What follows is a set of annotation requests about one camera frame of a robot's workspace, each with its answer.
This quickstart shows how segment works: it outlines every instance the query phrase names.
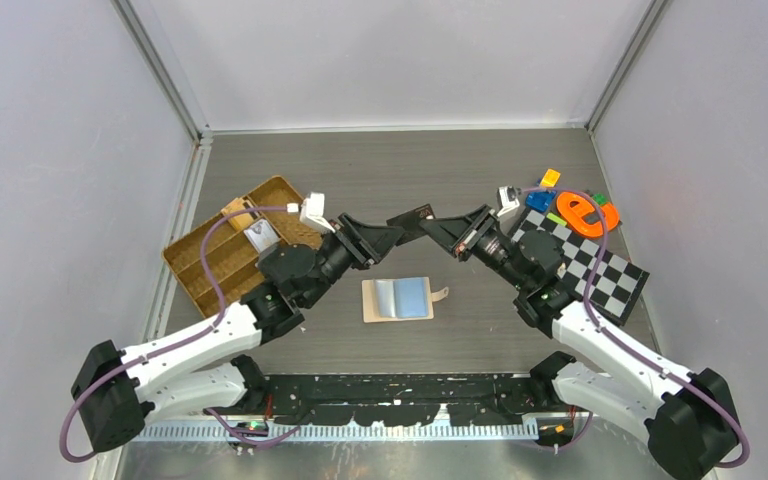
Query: small white object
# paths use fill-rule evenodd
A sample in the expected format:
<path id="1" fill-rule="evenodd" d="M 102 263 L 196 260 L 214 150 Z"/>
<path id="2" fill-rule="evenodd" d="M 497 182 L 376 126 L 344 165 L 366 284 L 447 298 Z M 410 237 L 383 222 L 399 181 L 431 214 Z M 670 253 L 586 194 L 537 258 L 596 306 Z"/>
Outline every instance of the small white object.
<path id="1" fill-rule="evenodd" d="M 311 192 L 302 202 L 299 220 L 319 233 L 330 233 L 334 227 L 325 219 L 325 194 Z"/>
<path id="2" fill-rule="evenodd" d="M 257 253 L 263 253 L 266 249 L 280 241 L 275 229 L 265 218 L 254 222 L 249 228 L 243 230 L 246 238 L 254 245 Z"/>
<path id="3" fill-rule="evenodd" d="M 501 220 L 511 212 L 516 212 L 520 206 L 519 195 L 514 187 L 499 187 L 496 191 L 496 201 L 499 204 L 499 213 L 496 216 Z"/>

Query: beige board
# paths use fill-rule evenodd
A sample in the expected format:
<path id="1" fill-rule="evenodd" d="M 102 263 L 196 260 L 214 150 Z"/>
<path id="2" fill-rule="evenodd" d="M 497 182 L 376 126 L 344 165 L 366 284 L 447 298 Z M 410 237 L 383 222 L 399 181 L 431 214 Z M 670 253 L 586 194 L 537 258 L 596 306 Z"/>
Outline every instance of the beige board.
<path id="1" fill-rule="evenodd" d="M 378 302 L 375 295 L 375 281 L 376 280 L 390 280 L 390 279 L 372 279 L 364 280 L 360 282 L 361 297 L 363 298 L 363 322 L 364 323 L 379 323 L 379 322 L 402 322 L 405 320 L 429 320 L 434 318 L 434 302 L 439 302 L 449 295 L 449 287 L 445 287 L 436 292 L 431 291 L 431 280 L 428 277 L 423 277 L 425 281 L 425 298 L 428 299 L 428 315 L 425 317 L 411 317 L 411 318 L 392 318 L 382 317 L 378 312 Z"/>

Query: gray table surface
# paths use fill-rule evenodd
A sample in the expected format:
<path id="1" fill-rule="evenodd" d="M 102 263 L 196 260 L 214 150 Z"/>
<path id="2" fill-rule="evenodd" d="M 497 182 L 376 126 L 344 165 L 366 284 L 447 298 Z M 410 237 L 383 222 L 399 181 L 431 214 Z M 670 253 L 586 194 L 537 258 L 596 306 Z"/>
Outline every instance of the gray table surface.
<path id="1" fill-rule="evenodd" d="M 530 186 L 549 167 L 561 172 L 560 186 L 607 193 L 584 130 L 220 135 L 195 225 L 276 174 L 303 194 L 325 193 L 328 217 L 347 212 L 383 224 L 424 203 L 431 203 L 438 217 L 495 206 L 499 186 Z M 611 234 L 609 248 L 627 255 L 619 233 Z M 449 297 L 435 304 L 433 320 L 363 323 L 361 280 L 412 276 L 430 277 L 432 290 L 450 289 Z M 469 373 L 526 372 L 555 350 L 569 351 L 527 327 L 514 311 L 514 297 L 515 291 L 477 260 L 459 263 L 421 239 L 395 249 L 368 271 L 348 272 L 305 312 L 304 330 L 249 353 L 266 373 Z M 179 288 L 167 332 L 199 320 Z M 653 345 L 642 304 L 625 330 Z"/>

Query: blue block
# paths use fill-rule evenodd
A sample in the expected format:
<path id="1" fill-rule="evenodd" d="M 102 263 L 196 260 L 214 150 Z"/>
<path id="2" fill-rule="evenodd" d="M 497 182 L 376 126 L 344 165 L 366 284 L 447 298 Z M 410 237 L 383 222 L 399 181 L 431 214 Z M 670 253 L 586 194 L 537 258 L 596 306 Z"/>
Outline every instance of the blue block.
<path id="1" fill-rule="evenodd" d="M 540 213 L 546 213 L 558 192 L 531 192 L 525 197 L 525 204 Z"/>

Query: yellow block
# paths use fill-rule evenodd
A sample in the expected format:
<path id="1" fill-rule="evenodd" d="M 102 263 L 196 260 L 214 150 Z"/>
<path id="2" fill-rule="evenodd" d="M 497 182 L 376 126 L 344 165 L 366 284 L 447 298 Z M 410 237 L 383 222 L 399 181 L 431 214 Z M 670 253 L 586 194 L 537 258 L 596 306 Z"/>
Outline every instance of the yellow block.
<path id="1" fill-rule="evenodd" d="M 540 180 L 541 187 L 554 187 L 558 183 L 558 179 L 561 178 L 561 172 L 552 170 L 546 170 L 546 175 L 543 175 L 543 180 Z"/>
<path id="2" fill-rule="evenodd" d="M 240 210 L 244 208 L 249 208 L 250 205 L 248 205 L 245 201 L 243 201 L 242 197 L 237 197 L 233 200 L 231 200 L 231 203 L 228 205 L 225 205 L 225 208 L 222 209 L 222 215 L 230 215 L 234 212 L 239 212 Z M 244 215 L 237 215 L 236 217 L 231 218 L 228 220 L 228 223 L 231 224 L 232 227 L 234 227 L 234 230 L 238 232 L 242 232 L 246 228 L 248 228 L 249 225 L 254 223 L 254 216 L 250 213 L 246 213 Z"/>

